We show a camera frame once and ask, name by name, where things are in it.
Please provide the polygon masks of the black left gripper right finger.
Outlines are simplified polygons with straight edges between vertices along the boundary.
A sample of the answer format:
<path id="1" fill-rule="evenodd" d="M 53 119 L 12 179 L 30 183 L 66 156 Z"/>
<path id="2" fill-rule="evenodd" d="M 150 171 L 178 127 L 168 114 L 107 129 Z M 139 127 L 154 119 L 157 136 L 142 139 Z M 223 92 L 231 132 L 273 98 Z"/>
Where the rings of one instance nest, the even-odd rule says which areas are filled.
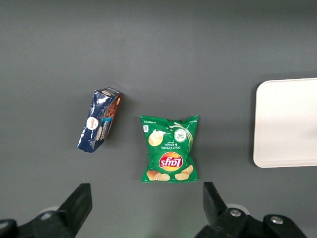
<path id="1" fill-rule="evenodd" d="M 303 231 L 288 217 L 268 214 L 262 221 L 239 208 L 229 208 L 213 182 L 203 186 L 203 207 L 209 224 L 197 238 L 305 238 Z"/>

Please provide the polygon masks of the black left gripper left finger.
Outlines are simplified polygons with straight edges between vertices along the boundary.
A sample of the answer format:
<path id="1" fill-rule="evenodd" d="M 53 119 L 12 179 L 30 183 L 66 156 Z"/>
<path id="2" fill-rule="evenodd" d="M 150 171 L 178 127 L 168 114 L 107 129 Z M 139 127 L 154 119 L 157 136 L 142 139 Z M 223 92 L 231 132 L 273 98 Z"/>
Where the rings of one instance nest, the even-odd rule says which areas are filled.
<path id="1" fill-rule="evenodd" d="M 0 221 L 2 238 L 74 238 L 92 210 L 91 185 L 80 184 L 55 211 L 45 211 L 18 226 L 14 219 Z"/>

